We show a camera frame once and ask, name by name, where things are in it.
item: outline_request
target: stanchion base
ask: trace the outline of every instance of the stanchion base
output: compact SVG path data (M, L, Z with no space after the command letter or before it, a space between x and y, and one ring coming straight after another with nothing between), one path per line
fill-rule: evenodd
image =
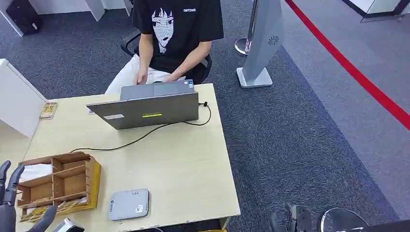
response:
M238 54L240 54L243 57L246 57L248 55L248 52L246 51L246 41L247 38L241 38L235 42L235 50Z
M264 68L262 72L259 74L258 77L256 77L255 80L253 81L246 81L245 76L243 75L242 72L243 68L237 68L236 73L238 74L238 79L239 82L241 83L242 88L256 88L256 87L265 87L265 86L271 86L272 79L270 79L268 70Z

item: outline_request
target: white pants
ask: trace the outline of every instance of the white pants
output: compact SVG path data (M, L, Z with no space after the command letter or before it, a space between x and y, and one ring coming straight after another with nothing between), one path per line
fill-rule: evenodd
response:
M124 86L134 85L134 79L140 68L140 58L138 55L134 55L131 60L119 71L117 76L111 82L105 93L121 93L121 88ZM148 68L148 77L146 84L152 84L156 81L163 81L166 76L170 75L168 72L158 71L152 68Z

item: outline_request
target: white label on laptop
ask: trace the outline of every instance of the white label on laptop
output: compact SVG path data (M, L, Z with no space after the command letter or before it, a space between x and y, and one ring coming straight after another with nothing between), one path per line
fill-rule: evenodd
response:
M109 116L104 116L105 119L111 120L111 119L117 119L117 118L122 118L124 115L119 114L119 115L109 115Z

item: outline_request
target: graphic print on t-shirt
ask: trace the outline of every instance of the graphic print on t-shirt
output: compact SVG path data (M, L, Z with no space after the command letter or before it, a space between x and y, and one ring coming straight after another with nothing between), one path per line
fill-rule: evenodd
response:
M156 11L152 14L152 26L158 39L160 53L164 54L166 52L165 47L174 34L174 17L172 11L168 15L162 8L158 16L155 14Z

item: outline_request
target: robotic hand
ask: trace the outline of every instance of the robotic hand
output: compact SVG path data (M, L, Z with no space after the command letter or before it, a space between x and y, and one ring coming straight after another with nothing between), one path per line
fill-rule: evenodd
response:
M18 166L12 173L9 185L4 191L6 183L7 170L10 168L11 162L6 161L0 166L0 231L15 232L15 196L17 191L18 181L24 171L24 166ZM28 232L44 232L53 222L56 216L56 208L50 207L46 210L43 217L28 231Z

